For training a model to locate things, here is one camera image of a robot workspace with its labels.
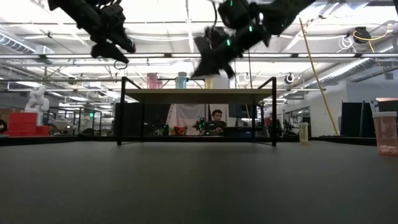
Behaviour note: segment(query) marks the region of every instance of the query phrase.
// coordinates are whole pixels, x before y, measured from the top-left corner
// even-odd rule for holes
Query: wooden pole
[[[329,114],[329,117],[330,117],[330,121],[331,121],[331,123],[333,125],[333,128],[335,129],[336,136],[339,136],[339,132],[337,131],[335,121],[333,120],[333,117],[332,117],[332,115],[330,113],[328,102],[326,101],[325,93],[323,92],[323,88],[321,86],[321,83],[319,82],[317,71],[315,70],[315,66],[313,65],[310,47],[308,46],[307,36],[305,35],[304,25],[303,25],[303,22],[302,22],[301,18],[300,18],[300,25],[301,25],[301,31],[303,32],[305,46],[306,46],[307,52],[308,52],[308,57],[310,58],[313,74],[315,75],[315,79],[317,80],[317,83],[318,83],[318,86],[319,86],[319,90],[321,91],[321,94],[322,94],[323,102],[325,103],[326,110],[328,111],[328,114]]]

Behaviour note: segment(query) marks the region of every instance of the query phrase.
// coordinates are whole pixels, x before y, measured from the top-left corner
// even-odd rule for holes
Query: man
[[[212,121],[207,122],[207,127],[212,136],[218,136],[223,132],[226,127],[226,123],[221,120],[223,117],[223,112],[221,110],[214,110],[211,113]]]

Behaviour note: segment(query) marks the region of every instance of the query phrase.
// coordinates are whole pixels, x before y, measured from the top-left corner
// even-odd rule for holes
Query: table
[[[126,89],[126,83],[132,83],[137,89]],[[268,83],[272,82],[272,89],[263,89]],[[142,103],[142,111],[145,110],[145,104],[246,104],[253,105],[254,108],[264,98],[272,96],[272,145],[276,146],[276,77],[270,78],[264,82],[258,89],[142,89],[127,77],[122,77],[122,90],[120,101],[120,112],[116,119],[118,120],[118,145],[121,145],[123,131],[123,116],[125,96]],[[261,121],[264,124],[264,105],[260,105]],[[144,112],[142,113],[142,127],[144,120]],[[252,118],[257,116],[257,111],[252,111]],[[248,141],[254,142],[255,137],[255,119],[252,119],[252,134]],[[143,128],[141,128],[141,137],[143,138]]]

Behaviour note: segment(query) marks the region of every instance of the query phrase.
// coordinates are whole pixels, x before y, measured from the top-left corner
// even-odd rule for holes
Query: dark gray table surface
[[[0,147],[0,224],[398,223],[398,157],[329,142]]]

